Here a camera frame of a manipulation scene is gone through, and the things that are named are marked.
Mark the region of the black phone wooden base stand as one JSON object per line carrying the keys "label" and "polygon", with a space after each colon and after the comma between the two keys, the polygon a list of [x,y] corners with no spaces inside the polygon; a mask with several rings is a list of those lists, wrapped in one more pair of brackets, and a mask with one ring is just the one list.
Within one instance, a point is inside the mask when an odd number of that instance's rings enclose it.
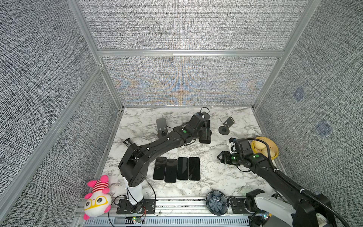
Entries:
{"label": "black phone wooden base stand", "polygon": [[199,142],[202,144],[210,144],[211,143],[211,128],[210,128],[210,120],[206,120],[201,130],[201,137],[199,138]]}

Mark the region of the black phone white stand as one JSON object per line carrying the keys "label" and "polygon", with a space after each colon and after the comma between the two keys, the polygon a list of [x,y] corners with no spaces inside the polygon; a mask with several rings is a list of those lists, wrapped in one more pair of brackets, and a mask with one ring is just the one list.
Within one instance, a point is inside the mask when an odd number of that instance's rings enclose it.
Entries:
{"label": "black phone white stand", "polygon": [[200,158],[190,157],[189,158],[189,180],[199,181],[200,180]]}
{"label": "black phone white stand", "polygon": [[164,180],[167,157],[158,157],[155,162],[154,180]]}

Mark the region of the black phone grey stand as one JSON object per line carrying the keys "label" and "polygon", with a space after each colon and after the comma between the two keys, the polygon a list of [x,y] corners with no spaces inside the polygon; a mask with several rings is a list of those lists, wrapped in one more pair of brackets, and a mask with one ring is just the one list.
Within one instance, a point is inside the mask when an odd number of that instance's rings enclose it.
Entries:
{"label": "black phone grey stand", "polygon": [[164,181],[166,183],[175,183],[177,180],[177,159],[167,159],[165,167]]}

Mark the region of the black phone front white stand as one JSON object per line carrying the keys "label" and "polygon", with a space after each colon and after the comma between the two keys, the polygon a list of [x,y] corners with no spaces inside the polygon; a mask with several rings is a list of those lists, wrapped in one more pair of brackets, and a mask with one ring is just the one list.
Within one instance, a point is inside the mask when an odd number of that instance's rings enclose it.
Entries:
{"label": "black phone front white stand", "polygon": [[167,157],[158,157],[155,162],[154,180],[164,180]]}

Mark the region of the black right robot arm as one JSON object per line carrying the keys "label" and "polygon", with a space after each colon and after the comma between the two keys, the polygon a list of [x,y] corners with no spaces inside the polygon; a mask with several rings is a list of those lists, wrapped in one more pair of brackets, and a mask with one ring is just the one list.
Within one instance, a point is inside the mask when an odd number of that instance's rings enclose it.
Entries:
{"label": "black right robot arm", "polygon": [[249,212],[266,211],[291,227],[337,226],[330,200],[300,186],[280,171],[272,162],[270,145],[258,138],[228,141],[229,151],[222,151],[217,159],[227,165],[243,166],[263,178],[284,200],[268,195],[262,189],[246,194],[244,206]]}

